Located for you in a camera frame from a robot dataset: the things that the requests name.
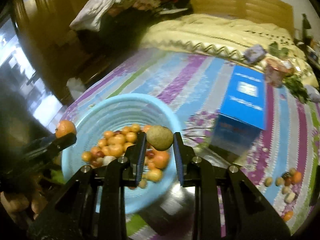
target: striped rug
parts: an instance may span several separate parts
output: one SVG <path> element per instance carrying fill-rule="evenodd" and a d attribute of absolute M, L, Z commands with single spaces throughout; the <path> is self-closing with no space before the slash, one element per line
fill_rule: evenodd
<path fill-rule="evenodd" d="M 145 93 L 165 102 L 187 129 L 185 142 L 200 147 L 210 136 L 233 67 L 233 63 L 215 57 L 140 50 L 89 88 L 62 118 L 77 122 L 89 108 L 106 98 Z M 320 106 L 310 102 L 301 104 L 285 87 L 267 86 L 266 90 L 267 129 L 253 144 L 243 172 L 279 215 L 294 212 L 294 217 L 287 222 L 294 233 L 310 211 L 320 148 Z M 266 188 L 263 181 L 270 176 L 275 179 L 291 167 L 302 173 L 303 180 L 292 187 L 298 197 L 286 204 L 281 188 L 275 185 Z M 224 220 L 221 221 L 225 232 Z M 164 238 L 138 215 L 127 219 L 127 232 L 132 239 L 191 239 L 189 227 L 178 230 L 181 237 Z"/>

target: white cloth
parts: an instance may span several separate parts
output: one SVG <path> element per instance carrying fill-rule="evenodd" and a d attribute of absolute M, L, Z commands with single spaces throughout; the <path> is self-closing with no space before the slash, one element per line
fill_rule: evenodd
<path fill-rule="evenodd" d="M 80 78 L 70 78 L 67 82 L 67 87 L 74 100 L 77 100 L 86 91 Z"/>
<path fill-rule="evenodd" d="M 114 3 L 121 3 L 122 0 L 89 0 L 71 22 L 70 28 L 78 30 L 90 30 L 98 32 L 102 15 L 113 6 Z"/>

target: purple package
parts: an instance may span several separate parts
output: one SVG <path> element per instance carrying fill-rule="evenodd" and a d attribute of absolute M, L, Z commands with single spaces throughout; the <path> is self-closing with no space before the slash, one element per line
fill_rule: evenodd
<path fill-rule="evenodd" d="M 256 44 L 244 52 L 244 57 L 249 64 L 256 64 L 263 60 L 266 55 L 266 51 L 260 44 Z"/>

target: bed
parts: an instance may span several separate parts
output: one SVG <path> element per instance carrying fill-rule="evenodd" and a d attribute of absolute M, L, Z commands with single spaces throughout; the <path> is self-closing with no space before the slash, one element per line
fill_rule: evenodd
<path fill-rule="evenodd" d="M 268 3 L 274 4 L 279 14 L 282 14 L 283 10 L 288 18 L 284 17 L 283 21 L 277 22 L 277 14 L 268 10 Z M 192 5 L 196 13 L 225 12 L 260 24 L 270 19 L 271 23 L 278 23 L 279 27 L 282 27 L 277 30 L 283 31 L 285 27 L 287 33 L 293 32 L 292 9 L 279 0 L 192 0 Z M 190 20 L 190 17 L 196 17 L 196 20 L 208 19 L 207 16 L 199 15 L 191 15 L 185 19 Z M 177 34 L 180 44 L 183 44 L 183 35 Z M 150 31 L 144 39 L 145 44 L 147 39 L 152 39 Z M 161 46 L 149 44 L 145 47 L 157 48 L 142 48 L 137 51 L 89 88 L 67 109 L 62 119 L 76 123 L 88 109 L 106 98 L 124 93 L 146 93 L 161 99 L 177 114 L 183 125 L 182 133 L 186 144 L 196 151 L 204 147 L 208 143 L 210 127 L 223 101 L 235 62 L 232 58 L 230 61 L 220 54 L 191 49 L 192 46 L 184 49 Z M 300 103 L 285 87 L 275 89 L 267 86 L 266 101 L 267 129 L 252 146 L 243 172 L 279 215 L 282 216 L 288 211 L 294 212 L 294 217 L 287 222 L 294 233 L 312 209 L 309 202 L 315 185 L 320 152 L 320 106 L 311 102 Z M 272 185 L 266 188 L 263 182 L 267 177 L 281 176 L 291 167 L 302 173 L 302 182 L 292 187 L 298 197 L 292 203 L 286 204 L 280 187 Z M 190 239 L 190 227 L 188 230 L 183 230 L 182 227 L 183 225 L 176 228 L 175 232 L 179 232 L 179 237 L 185 234 L 183 239 Z M 132 239 L 161 239 L 137 214 L 128 217 L 127 230 Z M 226 227 L 222 222 L 222 234 L 225 233 Z M 176 238 L 177 235 L 172 233 L 166 239 Z"/>
<path fill-rule="evenodd" d="M 318 87 L 305 54 L 295 46 L 292 7 L 279 0 L 191 0 L 192 15 L 153 25 L 141 46 L 218 56 L 264 72 L 265 60 L 247 65 L 244 52 L 260 44 L 266 51 L 276 42 L 303 84 Z"/>

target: blue box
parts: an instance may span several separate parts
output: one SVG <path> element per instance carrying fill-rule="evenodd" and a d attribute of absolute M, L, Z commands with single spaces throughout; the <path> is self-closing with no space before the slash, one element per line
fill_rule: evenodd
<path fill-rule="evenodd" d="M 236 65 L 212 132 L 211 144 L 242 155 L 265 130 L 264 74 Z"/>

